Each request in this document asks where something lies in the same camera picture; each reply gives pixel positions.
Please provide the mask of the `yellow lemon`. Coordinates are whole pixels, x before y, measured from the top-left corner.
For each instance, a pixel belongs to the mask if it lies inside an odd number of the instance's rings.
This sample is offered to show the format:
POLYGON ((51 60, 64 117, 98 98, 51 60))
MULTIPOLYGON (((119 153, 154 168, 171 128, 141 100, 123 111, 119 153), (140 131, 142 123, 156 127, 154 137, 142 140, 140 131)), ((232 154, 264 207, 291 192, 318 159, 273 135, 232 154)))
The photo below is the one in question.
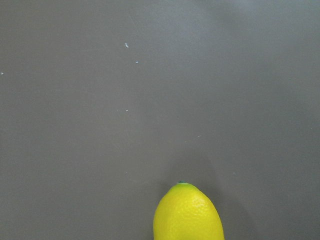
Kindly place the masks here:
POLYGON ((223 240, 212 201, 197 187, 178 182, 159 201, 153 217, 155 240, 223 240))

